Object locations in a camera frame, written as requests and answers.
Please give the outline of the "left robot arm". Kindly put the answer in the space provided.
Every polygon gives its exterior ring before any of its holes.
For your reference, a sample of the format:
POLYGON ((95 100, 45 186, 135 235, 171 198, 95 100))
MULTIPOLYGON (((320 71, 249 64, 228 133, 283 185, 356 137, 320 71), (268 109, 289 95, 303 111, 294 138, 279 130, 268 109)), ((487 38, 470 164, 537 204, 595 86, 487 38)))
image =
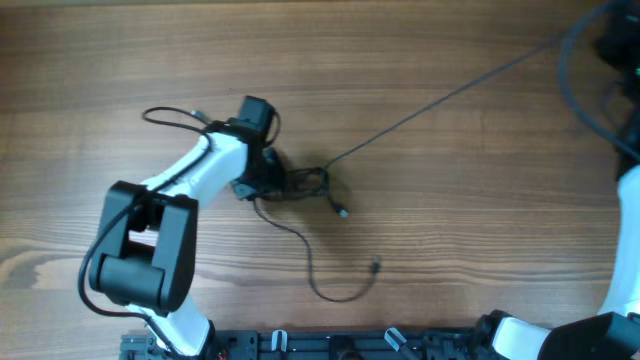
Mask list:
POLYGON ((202 124, 193 149, 141 184, 119 181, 109 188, 77 287, 91 311, 143 320, 156 341, 149 357, 225 359, 212 321, 189 295, 198 216, 226 186, 248 201, 283 189, 284 168, 272 147, 281 119, 252 96, 226 121, 190 115, 202 124))

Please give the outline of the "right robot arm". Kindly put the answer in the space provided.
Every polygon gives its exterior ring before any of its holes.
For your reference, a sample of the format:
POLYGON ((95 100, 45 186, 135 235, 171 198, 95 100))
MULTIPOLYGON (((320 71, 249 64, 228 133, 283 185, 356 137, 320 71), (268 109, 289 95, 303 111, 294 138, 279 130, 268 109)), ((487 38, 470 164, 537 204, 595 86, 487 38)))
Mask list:
POLYGON ((505 312, 483 317, 469 333, 472 359, 636 359, 639 356, 639 4, 604 1, 571 26, 561 40, 557 78, 567 109, 615 154, 616 235, 613 266, 597 310, 563 325, 544 327, 505 312), (614 73, 630 108, 622 119, 602 103, 589 106, 572 84, 578 39, 592 25, 596 57, 614 73), (605 120, 613 120, 610 127, 605 120))

